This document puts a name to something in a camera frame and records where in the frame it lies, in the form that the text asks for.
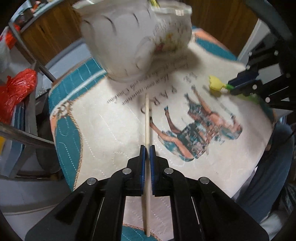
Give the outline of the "green handled yellow spoon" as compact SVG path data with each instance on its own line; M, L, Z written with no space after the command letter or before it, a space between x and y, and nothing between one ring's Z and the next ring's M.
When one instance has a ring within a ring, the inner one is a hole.
M223 83L218 77L209 75L209 88L210 93L214 96L220 96L222 93L229 93L234 89L234 87L230 84ZM255 104L259 104L259 99L255 95L244 96L243 94L238 94L239 99L244 101L253 102Z

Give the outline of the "wooden chopstick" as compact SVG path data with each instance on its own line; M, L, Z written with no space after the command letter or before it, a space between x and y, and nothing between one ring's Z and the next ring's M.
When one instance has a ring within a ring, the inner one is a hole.
M150 228L150 209L151 209L151 168L149 163L149 145L150 145L150 130L149 130L149 94L145 94L145 233L147 237L151 235Z

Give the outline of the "yellow plastic spoon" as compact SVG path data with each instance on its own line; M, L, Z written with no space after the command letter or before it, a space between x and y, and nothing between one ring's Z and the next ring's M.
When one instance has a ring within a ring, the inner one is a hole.
M151 4L151 6L154 6L156 8L159 8L160 7L160 5L159 5L159 3L158 3L157 0L149 0L149 2Z

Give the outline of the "printed quilted table mat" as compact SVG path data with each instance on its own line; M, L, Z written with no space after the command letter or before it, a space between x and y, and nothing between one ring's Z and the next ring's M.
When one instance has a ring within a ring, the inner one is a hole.
M263 155L274 122L256 97L210 92L210 77L227 82L242 70L201 29L181 56L156 61L133 82L111 80L92 58L80 63L49 93L51 130L70 189L90 177L108 178L138 155L148 96L156 153L186 177L208 177L233 197Z

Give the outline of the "stainless steel shelf rack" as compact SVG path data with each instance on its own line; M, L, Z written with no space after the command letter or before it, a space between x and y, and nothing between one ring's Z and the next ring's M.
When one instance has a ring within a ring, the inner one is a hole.
M5 138L1 152L1 178L52 180L60 164L50 132L48 93L36 97L33 90L14 108L11 123L1 123Z

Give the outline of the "white floral ceramic utensil holder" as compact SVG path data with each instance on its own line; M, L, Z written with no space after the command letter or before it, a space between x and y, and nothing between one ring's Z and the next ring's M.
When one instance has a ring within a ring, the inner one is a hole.
M133 81L153 61L182 54L192 37L192 8L180 1L78 1L80 32L92 57L117 81Z

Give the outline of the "hanging red plastic bag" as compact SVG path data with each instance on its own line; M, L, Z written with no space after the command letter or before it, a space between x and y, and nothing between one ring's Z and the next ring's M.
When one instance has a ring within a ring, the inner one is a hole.
M16 44L16 38L13 36L11 29L8 28L6 32L6 45L11 50L15 44Z

